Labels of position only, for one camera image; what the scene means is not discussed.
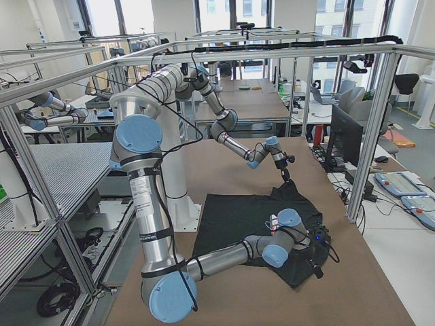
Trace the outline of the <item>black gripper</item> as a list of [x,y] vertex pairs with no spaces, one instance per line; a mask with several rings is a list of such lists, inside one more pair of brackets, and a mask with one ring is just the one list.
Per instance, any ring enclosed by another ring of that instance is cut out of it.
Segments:
[[288,172],[288,161],[284,158],[275,161],[275,166],[281,171],[283,180],[288,183],[291,180],[290,173]]
[[310,244],[307,246],[309,253],[306,258],[306,262],[308,263],[313,274],[317,278],[322,278],[323,271],[321,269],[321,264],[316,258],[316,255],[320,253],[326,253],[326,255],[329,255],[330,245],[324,245],[314,240],[311,235],[311,230],[307,231],[307,238],[310,240]]

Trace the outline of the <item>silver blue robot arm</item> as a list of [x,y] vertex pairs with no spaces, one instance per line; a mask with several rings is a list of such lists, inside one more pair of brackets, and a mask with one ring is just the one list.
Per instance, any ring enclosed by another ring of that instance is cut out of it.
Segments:
[[196,284],[238,265],[263,259],[281,270],[299,257],[307,272],[322,278],[316,252],[329,253],[327,231],[315,233],[299,211],[286,208],[272,215],[269,235],[250,234],[226,247],[185,259],[177,253],[175,229],[160,194],[163,131],[155,113],[130,114],[121,119],[114,134],[112,151],[127,172],[140,241],[145,255],[141,270],[141,297],[152,316],[163,323],[177,323],[198,309]]
[[216,142],[243,158],[252,169],[257,168],[267,156],[271,156],[282,179],[285,182],[290,181],[288,163],[294,162],[294,156],[288,156],[281,149],[276,136],[256,144],[253,149],[233,139],[229,132],[238,122],[237,114],[233,109],[226,108],[221,103],[208,77],[202,71],[195,68],[190,69],[185,65],[170,64],[151,73],[143,81],[132,86],[131,90],[138,91],[139,97],[147,103],[157,105],[165,104],[172,95],[181,100],[190,98],[194,91],[200,92],[215,114],[211,136]]

